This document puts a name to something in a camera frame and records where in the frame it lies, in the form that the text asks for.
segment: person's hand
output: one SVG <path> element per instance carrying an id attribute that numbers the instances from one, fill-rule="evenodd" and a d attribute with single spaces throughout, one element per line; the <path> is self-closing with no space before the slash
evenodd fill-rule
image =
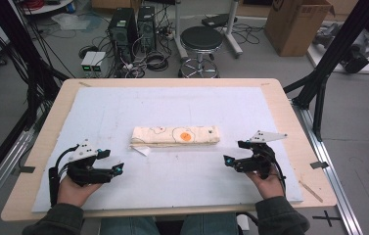
<path id="1" fill-rule="evenodd" d="M 269 176 L 266 179 L 261 179 L 260 175 L 255 172 L 247 172 L 246 175 L 256 185 L 263 199 L 285 196 L 275 165 L 272 165 Z"/>
<path id="2" fill-rule="evenodd" d="M 70 177 L 65 176 L 60 183 L 57 203 L 72 204 L 81 208 L 89 196 L 101 186 L 102 184 L 91 184 L 80 187 Z"/>

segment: stool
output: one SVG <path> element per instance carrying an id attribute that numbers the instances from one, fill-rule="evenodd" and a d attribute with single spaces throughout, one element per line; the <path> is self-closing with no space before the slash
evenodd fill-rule
<path id="1" fill-rule="evenodd" d="M 203 54 L 217 51 L 223 43 L 220 32 L 207 26 L 194 26 L 181 33 L 181 45 L 186 50 L 197 53 L 197 59 L 185 61 L 178 72 L 179 77 L 215 78 L 218 76 L 217 66 L 210 60 L 203 59 Z"/>

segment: person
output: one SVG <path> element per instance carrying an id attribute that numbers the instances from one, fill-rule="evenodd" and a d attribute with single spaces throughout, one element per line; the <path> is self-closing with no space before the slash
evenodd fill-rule
<path id="1" fill-rule="evenodd" d="M 308 220 L 289 204 L 284 196 L 276 169 L 273 167 L 266 179 L 254 172 L 246 176 L 257 187 L 262 201 L 255 204 L 260 235 L 304 234 L 309 229 Z M 35 224 L 23 230 L 23 235 L 74 235 L 80 234 L 83 220 L 82 206 L 100 184 L 80 187 L 66 176 L 60 185 L 58 202 Z M 103 218 L 102 235 L 159 234 L 151 217 Z M 228 234 L 237 235 L 234 213 L 188 215 L 181 229 L 182 235 Z"/>

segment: person's left hand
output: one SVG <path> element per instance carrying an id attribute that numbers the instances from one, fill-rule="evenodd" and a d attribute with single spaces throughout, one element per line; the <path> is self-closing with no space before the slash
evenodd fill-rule
<path id="1" fill-rule="evenodd" d="M 60 182 L 57 203 L 72 204 L 81 208 L 89 196 L 101 186 L 102 184 L 90 184 L 81 187 L 66 175 L 62 182 Z"/>

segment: black stool seat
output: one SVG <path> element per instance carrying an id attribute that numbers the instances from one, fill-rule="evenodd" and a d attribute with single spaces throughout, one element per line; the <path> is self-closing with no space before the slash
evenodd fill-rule
<path id="1" fill-rule="evenodd" d="M 214 50 L 221 45 L 221 33 L 207 26 L 193 26 L 181 33 L 181 42 L 195 50 Z"/>

